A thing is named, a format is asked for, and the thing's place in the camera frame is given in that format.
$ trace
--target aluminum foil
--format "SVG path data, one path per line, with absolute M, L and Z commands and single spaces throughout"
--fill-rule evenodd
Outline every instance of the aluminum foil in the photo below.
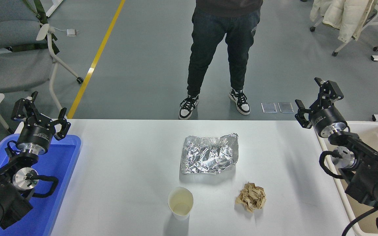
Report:
M 238 138 L 237 133 L 220 138 L 186 137 L 180 170 L 183 174 L 219 174 L 233 167 L 239 159 Z

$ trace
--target blue plastic tray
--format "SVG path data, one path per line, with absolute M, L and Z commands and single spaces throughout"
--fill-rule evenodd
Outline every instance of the blue plastic tray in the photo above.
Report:
M 10 140 L 17 140 L 19 134 L 7 136 L 0 142 L 0 167 L 8 163 L 5 152 Z M 0 236 L 48 236 L 51 234 L 63 197 L 71 179 L 72 171 L 78 159 L 81 140 L 78 136 L 67 135 L 58 141 L 52 139 L 46 154 L 39 156 L 39 161 L 32 167 L 39 175 L 55 176 L 59 179 L 54 193 L 47 198 L 30 200 L 33 209 L 6 230 L 0 228 Z M 51 188 L 51 182 L 39 181 L 36 193 L 46 193 Z

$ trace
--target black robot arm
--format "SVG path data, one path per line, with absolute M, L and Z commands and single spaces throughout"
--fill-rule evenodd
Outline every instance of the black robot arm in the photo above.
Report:
M 345 193 L 359 203 L 374 207 L 368 214 L 363 214 L 352 221 L 343 235 L 354 223 L 378 209 L 378 151 L 364 143 L 358 134 L 344 131 L 347 122 L 335 108 L 334 102 L 344 96 L 336 82 L 315 81 L 320 87 L 318 99 L 306 109 L 301 100 L 296 100 L 298 112 L 295 115 L 304 128 L 314 127 L 322 138 L 328 138 L 330 144 L 337 146 L 334 151 L 324 151 L 319 163 L 324 171 L 334 178 L 344 179 L 348 184 Z M 325 157 L 330 155 L 340 175 L 332 173 L 325 165 Z
M 17 141 L 7 144 L 6 152 L 9 162 L 0 168 L 0 227 L 6 229 L 21 220 L 33 206 L 31 197 L 45 198 L 55 191 L 58 179 L 55 176 L 39 175 L 32 165 L 45 154 L 54 136 L 57 140 L 65 138 L 71 124 L 65 119 L 66 108 L 60 111 L 57 120 L 39 113 L 34 102 L 37 91 L 30 97 L 19 99 L 12 111 L 12 119 L 24 122 Z M 60 124 L 57 132 L 55 125 Z M 47 193 L 34 192 L 39 181 L 52 182 Z

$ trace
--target pants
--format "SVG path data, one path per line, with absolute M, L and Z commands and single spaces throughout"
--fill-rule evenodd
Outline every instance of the pants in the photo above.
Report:
M 230 83 L 235 90 L 243 89 L 249 48 L 253 45 L 256 26 L 261 19 L 261 9 L 248 15 L 227 18 L 210 15 L 195 8 L 192 16 L 193 44 L 189 62 L 188 95 L 200 93 L 205 73 L 210 65 L 217 45 L 224 35 L 227 44 Z

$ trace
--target white jacket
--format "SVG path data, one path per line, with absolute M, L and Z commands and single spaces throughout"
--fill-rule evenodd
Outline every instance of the white jacket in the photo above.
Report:
M 315 21 L 320 14 L 323 23 L 339 30 L 338 39 L 348 42 L 360 36 L 374 0 L 315 0 L 310 20 Z

